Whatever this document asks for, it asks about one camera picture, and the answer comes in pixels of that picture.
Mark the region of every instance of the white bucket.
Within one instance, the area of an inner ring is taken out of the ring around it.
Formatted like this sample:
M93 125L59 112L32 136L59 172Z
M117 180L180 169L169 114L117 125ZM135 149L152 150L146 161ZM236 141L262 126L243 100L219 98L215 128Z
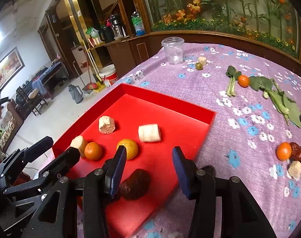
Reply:
M99 70L99 75L102 80L105 82L109 81L111 85L118 80L118 74L116 73L114 64L110 64Z

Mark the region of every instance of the chair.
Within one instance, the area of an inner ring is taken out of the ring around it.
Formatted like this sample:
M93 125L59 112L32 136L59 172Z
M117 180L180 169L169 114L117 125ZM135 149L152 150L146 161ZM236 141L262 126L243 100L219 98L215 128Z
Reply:
M38 114L41 114L39 108L41 108L42 105L48 105L48 103L40 94L38 89L33 90L27 95L21 87L18 87L16 92L19 96L21 96L21 98L23 98L25 104L29 107L29 109L33 112L35 116L36 112L38 112Z

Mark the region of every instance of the aquarium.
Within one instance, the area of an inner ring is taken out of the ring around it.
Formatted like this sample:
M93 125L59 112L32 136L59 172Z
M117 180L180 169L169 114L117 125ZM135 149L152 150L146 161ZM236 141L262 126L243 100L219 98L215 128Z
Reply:
M206 30L254 39L298 57L289 0L144 0L153 31Z

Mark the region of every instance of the orange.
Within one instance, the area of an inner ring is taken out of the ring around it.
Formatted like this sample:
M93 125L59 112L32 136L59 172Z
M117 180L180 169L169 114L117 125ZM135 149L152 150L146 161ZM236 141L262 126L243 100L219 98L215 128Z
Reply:
M102 156L102 148L96 142L90 142L84 149L84 155L88 160L97 161Z
M118 144L116 146L116 150L118 150L118 147L120 145L123 145L126 148L126 159L127 160L130 160L137 156L138 146L134 140L130 140L130 139L121 140L120 142L118 142Z
M247 87L249 85L249 78L245 75L239 76L239 85L242 87Z
M276 155L279 160L285 161L291 156L291 146L288 142L283 142L277 147Z

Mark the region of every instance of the green olive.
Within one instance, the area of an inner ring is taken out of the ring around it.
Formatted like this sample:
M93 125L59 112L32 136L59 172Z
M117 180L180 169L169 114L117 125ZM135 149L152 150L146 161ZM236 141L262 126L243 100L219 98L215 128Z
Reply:
M198 71L201 71L201 70L203 69L202 63L197 62L197 63L195 64L195 68L196 68Z

